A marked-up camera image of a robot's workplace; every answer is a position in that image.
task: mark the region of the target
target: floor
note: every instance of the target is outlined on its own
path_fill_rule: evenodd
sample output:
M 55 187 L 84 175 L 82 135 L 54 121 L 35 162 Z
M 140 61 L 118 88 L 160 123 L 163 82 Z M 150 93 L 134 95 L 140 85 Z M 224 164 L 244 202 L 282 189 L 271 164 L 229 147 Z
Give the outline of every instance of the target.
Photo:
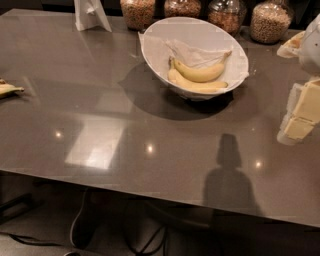
M 35 202 L 39 202 L 36 208 L 0 224 L 1 256 L 64 256 L 71 251 L 76 251 L 81 256 L 130 256 L 135 254 L 125 242 L 124 230 L 131 246 L 141 250 L 155 231 L 163 223 L 167 223 L 166 219 L 150 210 L 149 200 L 109 192 L 111 200 L 104 212 L 103 222 L 97 228 L 89 246 L 85 250 L 79 250 L 70 243 L 69 231 L 80 208 L 85 187 L 4 172 L 0 175 L 0 184 L 1 202 L 8 202 L 24 193 L 31 193 Z M 185 206 L 176 207 L 175 210 L 177 209 L 183 213 L 198 211 Z M 11 212 L 5 211 L 4 215 L 10 215 L 17 210 L 18 206 L 12 208 Z M 190 226 L 178 226 L 176 223 L 174 220 L 166 226 L 166 254 L 163 254 L 161 248 L 153 255 L 320 255 L 320 231 L 310 227 L 220 211 L 215 211 L 213 221 L 204 221 L 210 224 L 210 231 L 190 230 Z M 164 230 L 162 228 L 155 236 L 145 253 L 158 247 Z M 61 246 L 25 245 L 13 240 L 7 233 L 37 239 L 26 240 L 32 243 L 50 242 Z

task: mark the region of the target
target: napkin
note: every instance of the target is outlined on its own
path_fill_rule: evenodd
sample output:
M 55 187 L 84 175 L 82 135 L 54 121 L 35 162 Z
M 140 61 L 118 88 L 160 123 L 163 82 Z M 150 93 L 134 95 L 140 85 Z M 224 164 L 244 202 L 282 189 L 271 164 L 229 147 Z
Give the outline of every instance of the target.
M 175 57 L 193 68 L 208 67 L 219 62 L 225 52 L 232 49 L 207 51 L 179 40 L 162 39 L 150 35 L 138 33 L 141 49 L 147 56 L 146 61 L 152 63 L 153 69 L 162 77 L 167 76 L 170 68 L 169 56 Z
M 112 32 L 100 0 L 74 0 L 76 27 L 79 31 L 101 26 Z

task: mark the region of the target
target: gray table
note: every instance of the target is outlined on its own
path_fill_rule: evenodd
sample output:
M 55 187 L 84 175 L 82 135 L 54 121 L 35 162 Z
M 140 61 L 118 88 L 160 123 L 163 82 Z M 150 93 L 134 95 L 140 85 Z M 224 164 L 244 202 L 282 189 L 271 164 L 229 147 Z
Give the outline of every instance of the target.
M 319 129 L 294 147 L 276 140 L 289 90 L 308 79 L 297 60 L 244 27 L 250 77 L 192 103 L 155 78 L 121 17 L 113 33 L 74 22 L 0 17 L 1 77 L 26 89 L 0 101 L 0 169 L 320 227 Z

